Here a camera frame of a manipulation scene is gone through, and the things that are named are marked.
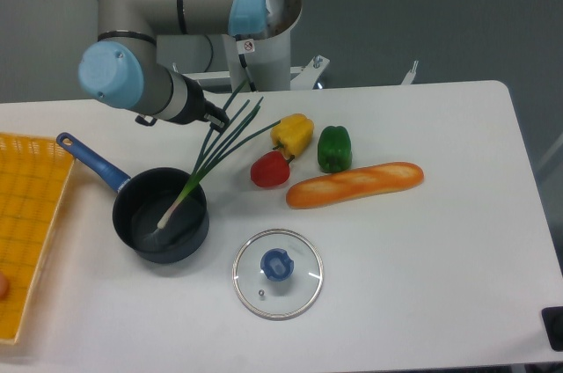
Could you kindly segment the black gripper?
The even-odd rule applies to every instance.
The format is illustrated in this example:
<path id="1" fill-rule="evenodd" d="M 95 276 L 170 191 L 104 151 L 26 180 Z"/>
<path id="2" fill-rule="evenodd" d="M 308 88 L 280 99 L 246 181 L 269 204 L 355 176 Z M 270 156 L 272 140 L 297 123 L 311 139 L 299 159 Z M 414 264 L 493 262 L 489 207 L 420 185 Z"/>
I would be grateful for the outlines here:
<path id="1" fill-rule="evenodd" d="M 152 127 L 157 121 L 186 125 L 194 121 L 209 122 L 210 129 L 217 133 L 225 130 L 229 117 L 203 95 L 201 86 L 188 77 L 173 77 L 172 92 L 166 106 L 154 116 L 138 114 L 135 122 Z"/>

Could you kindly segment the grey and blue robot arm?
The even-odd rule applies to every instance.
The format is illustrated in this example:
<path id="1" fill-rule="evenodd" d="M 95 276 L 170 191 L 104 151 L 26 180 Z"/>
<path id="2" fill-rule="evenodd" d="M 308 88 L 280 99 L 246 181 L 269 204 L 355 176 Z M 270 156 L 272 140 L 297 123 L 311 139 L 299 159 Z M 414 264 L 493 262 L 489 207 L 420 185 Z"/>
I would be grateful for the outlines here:
<path id="1" fill-rule="evenodd" d="M 186 125 L 206 121 L 222 132 L 223 109 L 192 79 L 157 63 L 162 35 L 246 36 L 267 27 L 267 0 L 97 0 L 98 40 L 78 65 L 92 98 L 154 119 Z"/>

